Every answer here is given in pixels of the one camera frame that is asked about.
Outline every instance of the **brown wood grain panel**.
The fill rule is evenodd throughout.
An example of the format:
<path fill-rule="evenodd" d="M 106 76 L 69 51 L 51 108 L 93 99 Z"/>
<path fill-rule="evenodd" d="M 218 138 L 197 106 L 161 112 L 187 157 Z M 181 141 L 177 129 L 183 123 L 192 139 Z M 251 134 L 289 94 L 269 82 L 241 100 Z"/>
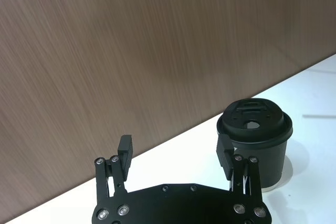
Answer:
<path fill-rule="evenodd" d="M 0 222 L 336 51 L 336 0 L 0 0 Z"/>

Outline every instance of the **cup lid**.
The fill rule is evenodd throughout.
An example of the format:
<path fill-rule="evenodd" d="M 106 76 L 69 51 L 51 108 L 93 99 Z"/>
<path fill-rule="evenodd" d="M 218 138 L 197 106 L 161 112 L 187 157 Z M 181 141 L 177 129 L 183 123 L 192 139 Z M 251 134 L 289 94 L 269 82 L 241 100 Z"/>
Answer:
<path fill-rule="evenodd" d="M 249 98 L 230 104 L 217 121 L 237 148 L 260 149 L 279 145 L 292 135 L 292 120 L 274 102 Z"/>

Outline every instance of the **black metal bracket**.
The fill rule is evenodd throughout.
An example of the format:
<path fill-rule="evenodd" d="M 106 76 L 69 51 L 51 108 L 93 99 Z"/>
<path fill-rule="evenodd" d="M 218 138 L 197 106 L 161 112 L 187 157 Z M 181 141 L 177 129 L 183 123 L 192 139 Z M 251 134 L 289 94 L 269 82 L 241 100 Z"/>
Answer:
<path fill-rule="evenodd" d="M 128 193 L 124 181 L 132 153 L 132 138 L 124 135 L 118 155 L 95 160 L 97 206 L 92 224 L 271 223 L 261 195 L 258 159 L 234 155 L 227 135 L 219 135 L 217 155 L 230 180 L 229 191 L 198 184 L 166 184 Z M 111 176 L 113 197 L 107 183 Z"/>

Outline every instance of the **screw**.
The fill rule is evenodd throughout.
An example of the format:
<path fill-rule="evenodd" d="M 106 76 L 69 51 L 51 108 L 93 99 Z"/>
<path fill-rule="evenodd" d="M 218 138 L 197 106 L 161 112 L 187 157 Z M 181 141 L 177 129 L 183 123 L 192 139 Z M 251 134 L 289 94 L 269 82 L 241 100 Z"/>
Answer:
<path fill-rule="evenodd" d="M 118 208 L 118 214 L 120 216 L 128 214 L 129 211 L 130 211 L 130 208 L 127 205 L 122 205 Z"/>
<path fill-rule="evenodd" d="M 236 156 L 235 156 L 235 160 L 236 160 L 236 161 L 242 161 L 242 160 L 243 160 L 243 157 L 240 156 L 240 155 L 236 155 Z"/>
<path fill-rule="evenodd" d="M 191 190 L 191 191 L 196 191 L 196 190 L 197 190 L 197 186 L 192 185 L 192 186 L 190 187 L 190 190 Z"/>
<path fill-rule="evenodd" d="M 103 160 L 102 158 L 99 158 L 99 159 L 96 160 L 96 164 L 97 164 L 97 165 L 100 165 L 100 164 L 102 164 L 103 162 L 104 162 L 104 160 Z"/>
<path fill-rule="evenodd" d="M 256 157 L 250 157 L 250 161 L 252 163 L 256 163 L 256 162 L 258 162 L 258 159 Z"/>
<path fill-rule="evenodd" d="M 237 214 L 242 215 L 245 213 L 245 207 L 242 204 L 235 204 L 233 209 Z"/>
<path fill-rule="evenodd" d="M 116 162 L 116 161 L 118 161 L 119 160 L 119 157 L 118 156 L 114 156 L 114 157 L 112 157 L 112 162 Z"/>
<path fill-rule="evenodd" d="M 162 190 L 163 190 L 164 192 L 168 191 L 168 189 L 169 189 L 168 186 L 163 186 L 163 187 L 162 187 Z"/>
<path fill-rule="evenodd" d="M 98 218 L 98 220 L 105 220 L 108 215 L 109 215 L 109 212 L 107 210 L 103 209 L 103 210 L 100 210 L 98 212 L 97 218 Z"/>
<path fill-rule="evenodd" d="M 265 210 L 261 207 L 256 207 L 254 209 L 254 213 L 256 214 L 256 216 L 261 217 L 261 218 L 266 216 Z"/>

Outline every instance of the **white table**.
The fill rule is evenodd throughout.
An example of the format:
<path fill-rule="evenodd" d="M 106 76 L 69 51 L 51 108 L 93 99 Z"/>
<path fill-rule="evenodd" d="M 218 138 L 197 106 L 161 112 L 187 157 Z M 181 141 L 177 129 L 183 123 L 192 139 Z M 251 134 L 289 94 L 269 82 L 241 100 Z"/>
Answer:
<path fill-rule="evenodd" d="M 336 55 L 256 97 L 274 101 L 293 121 L 279 186 L 263 193 L 272 223 L 336 223 Z M 215 151 L 218 117 L 134 158 L 126 189 L 165 183 L 228 189 Z M 8 224 L 91 224 L 95 206 L 96 181 L 92 179 Z"/>

